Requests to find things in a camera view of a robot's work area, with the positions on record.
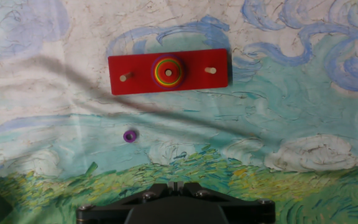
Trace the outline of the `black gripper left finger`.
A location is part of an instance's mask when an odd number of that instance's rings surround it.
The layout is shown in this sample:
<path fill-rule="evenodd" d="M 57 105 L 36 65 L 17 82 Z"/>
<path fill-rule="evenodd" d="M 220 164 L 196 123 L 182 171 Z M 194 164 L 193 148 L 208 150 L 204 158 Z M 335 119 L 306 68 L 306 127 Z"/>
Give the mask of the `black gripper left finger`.
<path fill-rule="evenodd" d="M 76 224 L 102 223 L 102 219 L 124 221 L 129 212 L 138 205 L 172 196 L 176 183 L 153 184 L 149 189 L 122 198 L 105 206 L 81 205 L 76 210 Z"/>

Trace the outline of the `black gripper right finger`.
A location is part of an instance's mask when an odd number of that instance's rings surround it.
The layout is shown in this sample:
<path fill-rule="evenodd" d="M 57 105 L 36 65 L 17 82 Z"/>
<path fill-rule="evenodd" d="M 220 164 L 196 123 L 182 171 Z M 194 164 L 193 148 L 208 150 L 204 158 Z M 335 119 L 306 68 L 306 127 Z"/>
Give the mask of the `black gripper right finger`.
<path fill-rule="evenodd" d="M 175 182 L 175 194 L 218 205 L 229 223 L 275 223 L 275 202 L 268 198 L 246 201 L 202 187 L 197 182 Z"/>

